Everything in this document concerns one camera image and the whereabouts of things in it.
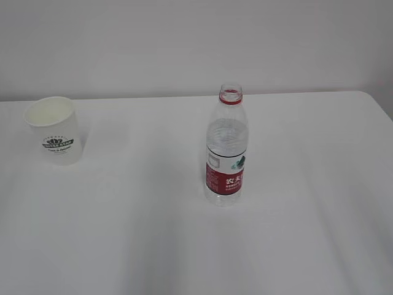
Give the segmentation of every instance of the white wall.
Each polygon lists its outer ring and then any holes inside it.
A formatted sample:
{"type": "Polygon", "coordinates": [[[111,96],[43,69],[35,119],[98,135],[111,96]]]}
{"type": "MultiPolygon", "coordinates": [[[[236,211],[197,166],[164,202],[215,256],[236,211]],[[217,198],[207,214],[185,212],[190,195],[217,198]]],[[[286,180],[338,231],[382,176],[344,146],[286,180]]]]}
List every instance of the white wall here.
{"type": "Polygon", "coordinates": [[[0,100],[365,89],[393,114],[392,0],[6,0],[0,100]]]}

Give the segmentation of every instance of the red bottle cap ring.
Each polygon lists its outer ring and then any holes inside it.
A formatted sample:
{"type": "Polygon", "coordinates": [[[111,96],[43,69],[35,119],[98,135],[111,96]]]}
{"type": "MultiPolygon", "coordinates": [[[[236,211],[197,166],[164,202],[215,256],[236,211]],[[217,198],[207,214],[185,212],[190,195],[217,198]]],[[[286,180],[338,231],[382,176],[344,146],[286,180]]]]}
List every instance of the red bottle cap ring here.
{"type": "Polygon", "coordinates": [[[223,92],[220,92],[219,97],[220,97],[220,101],[221,101],[222,103],[225,103],[225,104],[227,104],[227,105],[229,105],[229,106],[233,106],[233,105],[235,105],[235,104],[240,104],[241,101],[243,100],[243,94],[242,94],[242,93],[239,93],[239,91],[237,91],[237,90],[235,90],[235,89],[228,89],[228,90],[225,90],[225,91],[223,91],[223,92]],[[226,99],[224,98],[224,96],[225,96],[226,93],[237,93],[237,94],[238,94],[238,98],[237,98],[236,100],[234,100],[234,101],[228,101],[228,100],[226,100],[226,99]]]}

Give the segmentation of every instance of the cup rim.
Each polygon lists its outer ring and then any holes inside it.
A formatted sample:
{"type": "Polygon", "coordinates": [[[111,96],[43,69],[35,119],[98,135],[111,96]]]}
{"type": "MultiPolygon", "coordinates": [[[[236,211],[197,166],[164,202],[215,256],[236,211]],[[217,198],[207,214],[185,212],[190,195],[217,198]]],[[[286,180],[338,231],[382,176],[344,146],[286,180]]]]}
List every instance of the cup rim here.
{"type": "Polygon", "coordinates": [[[27,109],[25,110],[25,112],[23,113],[23,120],[24,120],[28,125],[33,126],[33,127],[50,127],[50,126],[59,124],[59,123],[65,121],[65,120],[67,120],[67,119],[70,118],[74,113],[75,113],[75,107],[74,107],[74,104],[72,103],[72,100],[71,100],[71,99],[69,99],[68,97],[64,97],[64,96],[50,96],[50,97],[41,98],[40,100],[36,100],[36,101],[33,102],[31,105],[29,105],[28,108],[27,108],[27,109]],[[59,99],[59,98],[62,99],[62,100],[66,100],[66,101],[71,105],[71,111],[70,111],[69,114],[68,114],[66,117],[64,117],[63,119],[58,120],[58,121],[54,121],[54,122],[49,123],[49,124],[34,124],[34,123],[29,122],[29,120],[26,118],[28,112],[31,110],[31,108],[32,108],[33,106],[35,106],[35,105],[37,105],[37,104],[39,104],[39,103],[42,103],[43,101],[46,101],[46,100],[53,100],[53,99],[59,99]]]}

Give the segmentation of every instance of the red label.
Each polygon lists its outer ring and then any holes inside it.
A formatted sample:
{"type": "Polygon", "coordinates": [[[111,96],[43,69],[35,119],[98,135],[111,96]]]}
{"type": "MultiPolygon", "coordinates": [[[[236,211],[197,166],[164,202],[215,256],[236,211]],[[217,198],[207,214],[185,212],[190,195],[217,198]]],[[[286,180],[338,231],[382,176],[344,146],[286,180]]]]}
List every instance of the red label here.
{"type": "Polygon", "coordinates": [[[206,184],[216,194],[231,195],[241,189],[243,170],[236,174],[224,174],[213,170],[206,164],[206,184]]]}

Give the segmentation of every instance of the bottle label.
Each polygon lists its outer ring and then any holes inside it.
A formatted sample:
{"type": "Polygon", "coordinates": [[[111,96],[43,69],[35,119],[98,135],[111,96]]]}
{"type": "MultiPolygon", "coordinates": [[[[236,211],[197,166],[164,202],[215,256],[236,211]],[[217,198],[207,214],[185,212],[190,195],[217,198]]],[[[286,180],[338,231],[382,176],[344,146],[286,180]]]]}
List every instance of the bottle label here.
{"type": "Polygon", "coordinates": [[[223,157],[206,148],[206,184],[220,195],[232,195],[243,183],[246,151],[234,157],[223,157]]]}

